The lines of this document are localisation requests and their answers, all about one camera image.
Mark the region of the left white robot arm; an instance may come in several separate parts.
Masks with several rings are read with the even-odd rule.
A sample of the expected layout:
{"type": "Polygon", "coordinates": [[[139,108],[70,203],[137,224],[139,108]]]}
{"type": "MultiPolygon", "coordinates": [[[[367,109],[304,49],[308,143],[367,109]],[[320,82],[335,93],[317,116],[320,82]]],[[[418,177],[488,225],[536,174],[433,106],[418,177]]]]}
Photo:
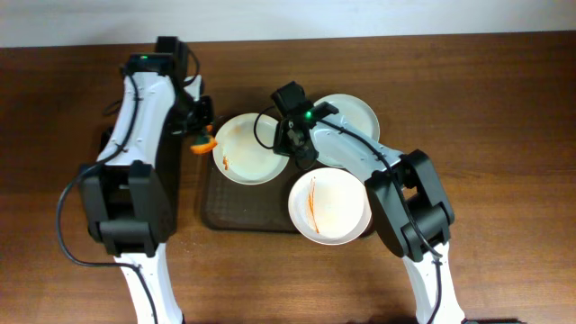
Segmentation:
{"type": "Polygon", "coordinates": [[[191,54],[133,54],[122,69],[124,97],[101,152],[78,178],[94,241],[126,279],[140,323],[182,323],[167,270],[176,232],[184,138],[194,154],[213,150],[213,110],[191,54]]]}

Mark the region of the white plate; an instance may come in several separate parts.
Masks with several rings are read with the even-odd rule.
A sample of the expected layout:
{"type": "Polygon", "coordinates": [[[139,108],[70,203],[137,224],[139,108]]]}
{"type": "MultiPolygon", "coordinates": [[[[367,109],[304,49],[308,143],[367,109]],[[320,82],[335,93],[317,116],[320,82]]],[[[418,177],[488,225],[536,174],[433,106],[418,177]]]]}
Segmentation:
{"type": "Polygon", "coordinates": [[[292,186],[287,207],[304,237],[328,246],[358,239],[372,219],[364,185],[347,171],[330,167],[301,176],[292,186]]]}
{"type": "Polygon", "coordinates": [[[217,130],[217,146],[212,159],[217,169],[229,180],[241,185],[261,185],[279,176],[286,168],[289,158],[276,155],[263,148],[260,141],[271,146],[278,121],[255,112],[244,113],[225,121],[217,130]]]}
{"type": "MultiPolygon", "coordinates": [[[[380,138],[380,125],[373,109],[363,100],[351,94],[329,94],[318,99],[314,105],[330,104],[338,109],[328,122],[354,133],[362,132],[365,138],[375,142],[380,138]]],[[[365,155],[354,138],[339,133],[325,123],[318,123],[314,131],[314,147],[319,152],[318,161],[329,167],[348,168],[352,162],[359,163],[365,155]]]]}

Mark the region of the orange green sponge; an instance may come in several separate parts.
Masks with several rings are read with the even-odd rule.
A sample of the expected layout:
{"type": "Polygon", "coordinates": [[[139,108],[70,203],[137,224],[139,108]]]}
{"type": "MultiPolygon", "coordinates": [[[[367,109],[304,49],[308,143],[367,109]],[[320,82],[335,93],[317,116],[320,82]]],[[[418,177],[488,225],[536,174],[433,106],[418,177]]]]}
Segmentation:
{"type": "Polygon", "coordinates": [[[213,126],[209,124],[194,134],[194,142],[190,150],[195,155],[203,155],[212,151],[217,145],[218,141],[213,136],[213,126]]]}

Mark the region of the white plate front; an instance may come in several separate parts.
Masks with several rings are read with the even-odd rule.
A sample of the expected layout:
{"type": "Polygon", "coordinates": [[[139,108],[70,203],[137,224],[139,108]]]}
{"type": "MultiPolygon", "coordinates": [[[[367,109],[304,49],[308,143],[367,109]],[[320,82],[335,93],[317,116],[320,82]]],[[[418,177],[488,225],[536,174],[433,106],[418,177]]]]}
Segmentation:
{"type": "Polygon", "coordinates": [[[292,186],[287,207],[304,237],[328,246],[358,239],[372,219],[364,185],[347,171],[330,167],[301,176],[292,186]]]}

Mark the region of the black plastic tray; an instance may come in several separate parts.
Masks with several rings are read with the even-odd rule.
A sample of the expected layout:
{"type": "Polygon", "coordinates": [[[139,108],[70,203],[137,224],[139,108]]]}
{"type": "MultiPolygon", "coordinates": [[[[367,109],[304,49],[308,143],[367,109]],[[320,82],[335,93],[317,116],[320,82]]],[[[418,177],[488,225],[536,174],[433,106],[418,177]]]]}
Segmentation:
{"type": "Polygon", "coordinates": [[[104,165],[85,180],[89,229],[96,240],[164,243],[176,232],[182,139],[159,138],[153,164],[136,157],[104,165]]]}

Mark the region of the white plate back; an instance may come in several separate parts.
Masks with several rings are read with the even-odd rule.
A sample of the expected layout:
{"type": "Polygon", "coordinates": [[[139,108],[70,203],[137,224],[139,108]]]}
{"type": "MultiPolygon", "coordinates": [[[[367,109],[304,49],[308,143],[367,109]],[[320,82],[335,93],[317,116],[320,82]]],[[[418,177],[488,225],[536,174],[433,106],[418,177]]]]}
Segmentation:
{"type": "MultiPolygon", "coordinates": [[[[362,132],[365,138],[375,142],[380,138],[380,125],[373,109],[363,100],[351,94],[329,94],[318,99],[314,105],[330,104],[338,109],[328,122],[354,133],[362,132]]],[[[318,161],[329,167],[348,168],[352,162],[359,163],[365,155],[354,138],[339,133],[325,123],[318,123],[314,131],[314,147],[319,152],[318,161]]]]}

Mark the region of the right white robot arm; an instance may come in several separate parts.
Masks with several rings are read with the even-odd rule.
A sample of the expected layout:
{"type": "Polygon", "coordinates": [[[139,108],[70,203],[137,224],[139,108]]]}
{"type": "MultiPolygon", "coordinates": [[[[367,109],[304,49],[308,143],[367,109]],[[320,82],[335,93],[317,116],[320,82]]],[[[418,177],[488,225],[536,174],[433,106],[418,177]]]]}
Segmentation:
{"type": "Polygon", "coordinates": [[[406,267],[420,323],[464,323],[448,263],[454,210],[430,158],[387,148],[329,103],[276,106],[274,153],[336,160],[364,184],[373,225],[406,267]]]}

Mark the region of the brown serving tray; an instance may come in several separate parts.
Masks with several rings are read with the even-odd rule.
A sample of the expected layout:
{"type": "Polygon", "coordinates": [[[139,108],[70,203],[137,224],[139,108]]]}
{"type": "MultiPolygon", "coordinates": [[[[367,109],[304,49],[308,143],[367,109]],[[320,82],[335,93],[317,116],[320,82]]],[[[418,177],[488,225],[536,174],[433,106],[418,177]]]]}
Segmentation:
{"type": "MultiPolygon", "coordinates": [[[[236,113],[219,118],[219,127],[236,113]]],[[[260,145],[263,143],[254,135],[260,145]]],[[[287,201],[294,183],[305,174],[292,159],[273,180],[257,185],[238,184],[225,177],[209,158],[206,186],[202,199],[202,221],[212,230],[235,230],[296,234],[287,201]]]]}

